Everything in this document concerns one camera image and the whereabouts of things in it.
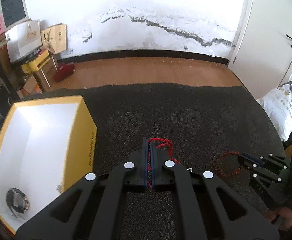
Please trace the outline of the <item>person's right hand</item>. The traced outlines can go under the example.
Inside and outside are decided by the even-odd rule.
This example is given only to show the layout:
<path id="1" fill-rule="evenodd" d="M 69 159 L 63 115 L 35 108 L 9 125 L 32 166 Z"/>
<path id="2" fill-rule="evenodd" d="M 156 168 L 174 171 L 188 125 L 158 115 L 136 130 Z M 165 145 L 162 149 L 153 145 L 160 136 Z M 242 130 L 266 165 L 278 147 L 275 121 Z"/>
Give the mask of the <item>person's right hand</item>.
<path id="1" fill-rule="evenodd" d="M 276 210 L 267 210 L 264 213 L 264 217 L 270 222 L 273 221 L 277 215 L 282 218 L 282 223 L 280 224 L 279 229 L 282 231 L 288 231 L 292 226 L 292 210 L 283 206 Z"/>

